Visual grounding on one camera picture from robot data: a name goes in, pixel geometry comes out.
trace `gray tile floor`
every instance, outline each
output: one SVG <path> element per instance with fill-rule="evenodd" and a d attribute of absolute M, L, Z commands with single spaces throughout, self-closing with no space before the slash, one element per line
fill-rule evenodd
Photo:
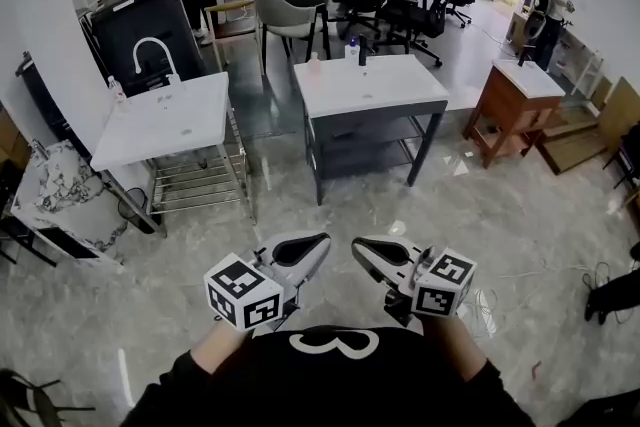
<path fill-rule="evenodd" d="M 483 30 L 498 39 L 506 25 L 494 27 L 487 13 L 474 12 L 474 25 L 463 31 L 452 24 L 433 42 L 445 61 L 435 72 L 450 90 L 481 88 L 490 59 L 501 52 Z M 17 266 L 0 260 L 0 366 L 36 382 L 62 378 L 65 385 L 52 389 L 58 403 L 99 409 L 67 418 L 115 425 L 129 409 L 119 354 L 135 400 L 211 327 L 203 274 L 274 233 L 321 228 L 333 239 L 318 277 L 303 288 L 303 310 L 286 327 L 393 325 L 382 310 L 384 287 L 356 264 L 349 244 L 396 226 L 417 244 L 450 246 L 479 263 L 463 320 L 538 425 L 555 425 L 586 399 L 637 387 L 640 315 L 621 326 L 611 318 L 604 327 L 582 318 L 581 269 L 604 260 L 613 276 L 626 272 L 638 240 L 627 213 L 607 213 L 623 194 L 612 191 L 614 166 L 602 171 L 596 159 L 556 177 L 532 151 L 485 170 L 460 136 L 468 115 L 460 111 L 445 118 L 413 188 L 404 185 L 407 167 L 398 167 L 328 182 L 317 207 L 299 133 L 300 98 L 278 43 L 269 43 L 268 85 L 257 62 L 230 68 L 256 170 L 257 227 L 236 206 L 202 209 L 167 216 L 167 239 L 130 230 L 120 268 L 63 260 L 51 269 L 24 252 Z M 230 60 L 253 48 L 238 45 Z M 468 172 L 456 176 L 461 162 Z M 474 305 L 480 293 L 490 306 L 488 322 Z"/>

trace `black t-shirt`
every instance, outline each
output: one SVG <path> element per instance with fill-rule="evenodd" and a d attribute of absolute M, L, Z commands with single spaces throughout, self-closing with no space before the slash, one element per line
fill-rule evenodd
<path fill-rule="evenodd" d="M 326 424 L 356 416 L 429 426 L 533 425 L 491 363 L 464 383 L 416 333 L 326 327 L 249 340 L 213 375 L 184 354 L 160 384 L 147 387 L 123 426 Z"/>

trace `faucet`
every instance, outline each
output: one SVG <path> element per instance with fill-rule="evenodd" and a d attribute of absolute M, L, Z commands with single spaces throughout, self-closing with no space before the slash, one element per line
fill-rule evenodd
<path fill-rule="evenodd" d="M 162 47 L 162 49 L 167 54 L 167 59 L 169 59 L 169 64 L 171 65 L 172 74 L 167 75 L 167 78 L 169 79 L 169 84 L 181 82 L 180 75 L 178 75 L 178 72 L 176 71 L 176 66 L 175 64 L 173 64 L 173 58 L 171 57 L 171 52 L 169 52 L 169 48 L 167 48 L 167 45 L 165 45 L 162 41 L 160 41 L 157 38 L 142 38 L 140 41 L 136 43 L 136 46 L 133 47 L 133 62 L 136 63 L 136 74 L 139 75 L 140 73 L 142 73 L 142 68 L 140 68 L 140 63 L 138 62 L 138 48 L 143 43 L 157 43 Z"/>

